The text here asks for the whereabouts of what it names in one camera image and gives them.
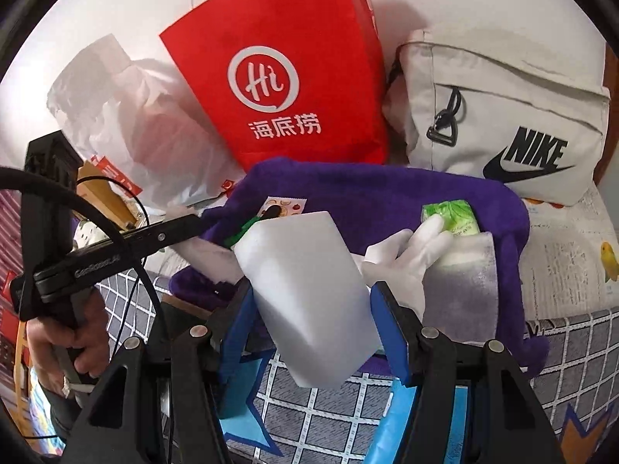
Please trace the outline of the person's left hand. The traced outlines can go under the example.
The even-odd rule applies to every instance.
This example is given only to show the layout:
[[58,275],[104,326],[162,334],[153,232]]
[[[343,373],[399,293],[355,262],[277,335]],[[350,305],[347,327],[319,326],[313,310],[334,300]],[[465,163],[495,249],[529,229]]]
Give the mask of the person's left hand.
[[45,390],[63,396],[64,373],[54,346],[77,349],[82,353],[74,362],[80,374],[99,377],[109,363],[108,314],[99,290],[93,288],[84,306],[85,322],[71,330],[51,317],[38,317],[26,324],[26,336],[32,364]]

